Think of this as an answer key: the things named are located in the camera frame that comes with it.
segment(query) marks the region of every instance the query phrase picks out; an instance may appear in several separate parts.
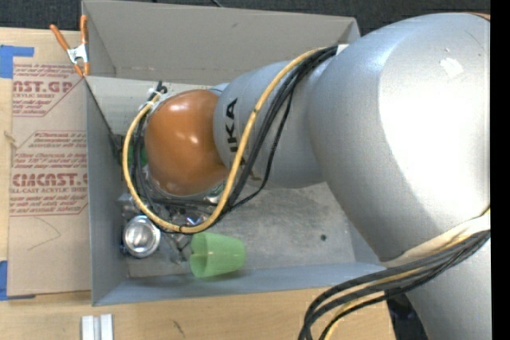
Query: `blue tape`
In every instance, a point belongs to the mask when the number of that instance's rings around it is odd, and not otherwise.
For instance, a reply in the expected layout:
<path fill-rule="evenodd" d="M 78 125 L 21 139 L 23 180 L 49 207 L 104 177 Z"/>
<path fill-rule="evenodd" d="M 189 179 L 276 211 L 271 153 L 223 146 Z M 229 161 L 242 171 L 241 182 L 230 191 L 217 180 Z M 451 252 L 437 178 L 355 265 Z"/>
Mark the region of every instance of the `blue tape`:
<path fill-rule="evenodd" d="M 34 47 L 0 45 L 0 78 L 13 77 L 13 60 L 15 57 L 33 57 L 34 52 Z"/>
<path fill-rule="evenodd" d="M 32 299 L 32 295 L 28 296 L 7 296 L 7 261 L 0 261 L 0 302 L 2 300 L 12 299 Z"/>
<path fill-rule="evenodd" d="M 7 300 L 7 261 L 0 261 L 0 301 Z"/>

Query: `white plastic piece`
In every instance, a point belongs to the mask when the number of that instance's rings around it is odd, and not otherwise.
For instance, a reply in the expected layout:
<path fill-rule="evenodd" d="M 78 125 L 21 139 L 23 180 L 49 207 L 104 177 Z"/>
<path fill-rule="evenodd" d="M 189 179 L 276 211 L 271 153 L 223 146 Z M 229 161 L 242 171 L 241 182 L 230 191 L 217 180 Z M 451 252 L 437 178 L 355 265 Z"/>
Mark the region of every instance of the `white plastic piece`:
<path fill-rule="evenodd" d="M 113 315 L 83 316 L 81 340 L 113 340 Z"/>

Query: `cardboard sheet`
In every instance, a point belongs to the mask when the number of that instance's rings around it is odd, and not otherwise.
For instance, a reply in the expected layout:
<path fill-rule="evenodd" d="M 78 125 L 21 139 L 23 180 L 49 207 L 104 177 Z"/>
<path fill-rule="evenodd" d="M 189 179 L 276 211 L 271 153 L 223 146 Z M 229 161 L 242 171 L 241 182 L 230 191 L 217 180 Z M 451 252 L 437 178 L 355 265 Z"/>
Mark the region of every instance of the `cardboard sheet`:
<path fill-rule="evenodd" d="M 33 47 L 33 57 L 12 61 L 7 295 L 86 290 L 84 82 L 49 30 L 8 41 Z"/>

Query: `yellow cable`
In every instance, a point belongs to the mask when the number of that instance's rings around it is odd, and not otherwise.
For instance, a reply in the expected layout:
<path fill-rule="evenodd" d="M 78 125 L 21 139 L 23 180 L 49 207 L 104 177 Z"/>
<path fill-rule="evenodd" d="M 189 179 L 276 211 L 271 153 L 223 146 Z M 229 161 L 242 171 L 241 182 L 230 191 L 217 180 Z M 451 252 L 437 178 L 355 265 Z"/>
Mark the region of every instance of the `yellow cable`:
<path fill-rule="evenodd" d="M 140 199 L 138 193 L 136 192 L 135 187 L 133 186 L 131 175 L 128 169 L 128 149 L 129 144 L 131 141 L 131 137 L 133 135 L 133 132 L 135 131 L 135 128 L 137 127 L 139 121 L 145 116 L 145 114 L 151 109 L 152 105 L 154 105 L 154 102 L 156 102 L 159 99 L 159 94 L 156 94 L 152 100 L 150 100 L 145 107 L 138 113 L 138 115 L 133 119 L 133 122 L 131 123 L 131 126 L 127 130 L 126 138 L 124 140 L 124 147 L 122 150 L 122 170 L 124 172 L 124 178 L 126 180 L 127 187 L 129 189 L 129 192 L 133 196 L 136 204 L 138 205 L 139 209 L 156 225 L 159 227 L 171 230 L 176 233 L 188 233 L 188 234 L 195 234 L 200 233 L 201 231 L 204 231 L 208 229 L 220 216 L 222 213 L 223 208 L 226 205 L 226 202 L 228 200 L 228 197 L 230 195 L 230 191 L 233 188 L 233 184 L 235 182 L 235 178 L 237 175 L 237 171 L 239 170 L 239 166 L 241 165 L 242 155 L 244 154 L 245 148 L 248 144 L 249 135 L 251 133 L 251 130 L 253 129 L 253 125 L 255 124 L 255 120 L 257 119 L 258 113 L 261 110 L 262 106 L 265 104 L 269 96 L 271 95 L 271 92 L 277 87 L 277 85 L 280 83 L 281 79 L 290 72 L 293 68 L 295 68 L 301 61 L 303 61 L 305 58 L 311 56 L 313 53 L 318 51 L 319 49 L 310 50 L 304 54 L 301 54 L 294 60 L 292 60 L 290 63 L 285 65 L 278 74 L 273 78 L 271 83 L 268 85 L 268 87 L 264 90 L 261 97 L 257 101 L 257 104 L 255 105 L 253 111 L 251 112 L 248 122 L 245 126 L 245 130 L 242 133 L 241 141 L 239 142 L 239 147 L 237 149 L 237 153 L 234 157 L 232 167 L 229 172 L 229 177 L 227 178 L 225 189 L 223 190 L 222 197 L 220 198 L 220 201 L 216 208 L 214 209 L 213 213 L 205 220 L 203 223 L 199 225 L 194 226 L 187 226 L 187 225 L 176 225 L 172 224 L 161 217 L 154 214 L 146 205 L 145 203 Z"/>

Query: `gray robot arm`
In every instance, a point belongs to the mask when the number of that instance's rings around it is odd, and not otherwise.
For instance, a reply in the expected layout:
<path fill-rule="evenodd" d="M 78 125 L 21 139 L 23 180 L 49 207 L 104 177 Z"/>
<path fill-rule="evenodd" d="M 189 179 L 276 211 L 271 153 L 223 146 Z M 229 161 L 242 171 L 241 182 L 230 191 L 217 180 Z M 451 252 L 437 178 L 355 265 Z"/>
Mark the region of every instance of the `gray robot arm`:
<path fill-rule="evenodd" d="M 383 262 L 480 216 L 490 202 L 489 51 L 490 24 L 473 14 L 411 18 L 360 38 L 299 84 L 267 186 L 326 181 Z M 258 96 L 284 65 L 223 90 L 214 140 L 227 166 Z M 276 132 L 275 124 L 250 174 L 254 185 Z M 431 340 L 475 340 L 492 337 L 490 290 L 489 241 L 409 298 Z"/>

